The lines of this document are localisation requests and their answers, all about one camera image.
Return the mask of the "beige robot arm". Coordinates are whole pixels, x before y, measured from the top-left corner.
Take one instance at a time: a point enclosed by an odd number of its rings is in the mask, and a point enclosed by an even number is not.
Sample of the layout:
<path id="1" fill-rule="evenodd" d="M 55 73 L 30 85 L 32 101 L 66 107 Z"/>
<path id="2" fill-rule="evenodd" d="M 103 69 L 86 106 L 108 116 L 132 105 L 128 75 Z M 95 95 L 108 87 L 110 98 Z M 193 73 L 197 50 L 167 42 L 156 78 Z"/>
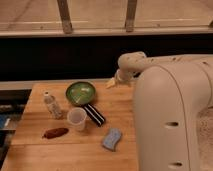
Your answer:
<path id="1" fill-rule="evenodd" d="M 196 120 L 213 106 L 213 54 L 125 53 L 107 86 L 129 84 L 134 76 L 139 171 L 200 171 Z"/>

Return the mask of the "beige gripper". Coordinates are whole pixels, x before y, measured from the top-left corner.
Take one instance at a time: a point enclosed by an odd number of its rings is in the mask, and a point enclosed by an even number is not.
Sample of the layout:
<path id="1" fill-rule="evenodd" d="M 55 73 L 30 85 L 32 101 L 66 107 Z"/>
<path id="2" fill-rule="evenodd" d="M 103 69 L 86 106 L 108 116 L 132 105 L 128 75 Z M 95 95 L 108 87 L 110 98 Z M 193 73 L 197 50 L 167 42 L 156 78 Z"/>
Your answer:
<path id="1" fill-rule="evenodd" d="M 132 79 L 132 74 L 128 71 L 123 71 L 121 69 L 118 69 L 115 73 L 115 79 L 111 78 L 107 83 L 106 83 L 106 88 L 112 88 L 117 84 L 126 84 L 129 85 L 130 81 Z"/>

